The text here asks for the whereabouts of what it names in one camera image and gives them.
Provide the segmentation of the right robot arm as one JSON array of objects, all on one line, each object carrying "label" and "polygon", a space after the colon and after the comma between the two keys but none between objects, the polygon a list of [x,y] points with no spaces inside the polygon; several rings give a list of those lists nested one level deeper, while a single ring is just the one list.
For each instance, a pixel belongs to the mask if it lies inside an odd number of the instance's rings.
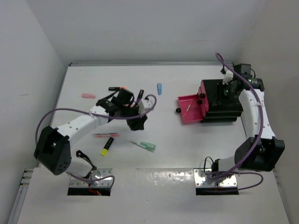
[{"label": "right robot arm", "polygon": [[283,140],[276,138],[264,104],[264,84],[251,75],[251,65],[223,67],[224,95],[236,98],[242,106],[241,119],[246,140],[234,156],[217,159],[212,164],[211,177],[225,177],[241,170],[270,172],[285,149]]}]

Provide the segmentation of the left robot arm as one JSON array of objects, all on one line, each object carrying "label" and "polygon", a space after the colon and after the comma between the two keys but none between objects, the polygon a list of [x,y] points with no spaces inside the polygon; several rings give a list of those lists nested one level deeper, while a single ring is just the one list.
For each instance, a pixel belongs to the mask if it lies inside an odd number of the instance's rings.
[{"label": "left robot arm", "polygon": [[68,173],[87,177],[96,167],[85,155],[71,156],[71,147],[97,127],[114,119],[125,119],[130,130],[144,129],[146,112],[152,109],[148,98],[134,100],[132,92],[121,89],[98,100],[88,112],[58,127],[45,127],[37,141],[34,157],[54,175]]}]

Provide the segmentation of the black pink drawer organizer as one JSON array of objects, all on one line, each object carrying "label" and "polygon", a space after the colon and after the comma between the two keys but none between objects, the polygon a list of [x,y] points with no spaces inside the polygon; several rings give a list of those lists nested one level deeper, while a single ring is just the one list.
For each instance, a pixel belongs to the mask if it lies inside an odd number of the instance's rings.
[{"label": "black pink drawer organizer", "polygon": [[[224,88],[225,85],[222,84],[222,80],[206,79],[201,81],[196,94],[178,97],[176,113],[181,116],[182,123],[235,122],[243,112],[242,105],[237,98],[225,97]],[[192,106],[183,118],[192,99]]]}]

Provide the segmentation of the red clear pen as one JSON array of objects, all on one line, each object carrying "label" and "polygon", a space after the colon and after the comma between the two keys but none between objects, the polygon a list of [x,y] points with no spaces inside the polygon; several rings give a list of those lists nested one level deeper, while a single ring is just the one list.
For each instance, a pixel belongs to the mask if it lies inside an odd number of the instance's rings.
[{"label": "red clear pen", "polygon": [[97,138],[110,138],[110,137],[117,137],[119,136],[119,133],[95,133],[92,134],[92,136]]}]

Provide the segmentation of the orange clear pen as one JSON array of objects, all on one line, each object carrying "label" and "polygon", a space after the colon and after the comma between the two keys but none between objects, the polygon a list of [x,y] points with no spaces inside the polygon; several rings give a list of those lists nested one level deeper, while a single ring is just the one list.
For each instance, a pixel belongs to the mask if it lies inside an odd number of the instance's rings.
[{"label": "orange clear pen", "polygon": [[189,112],[189,110],[190,110],[190,108],[191,108],[191,106],[192,106],[192,103],[193,103],[193,99],[190,101],[190,103],[189,103],[189,105],[188,105],[188,107],[187,107],[187,109],[186,109],[186,111],[185,111],[185,113],[184,113],[184,115],[183,115],[183,118],[187,115],[187,113]]}]

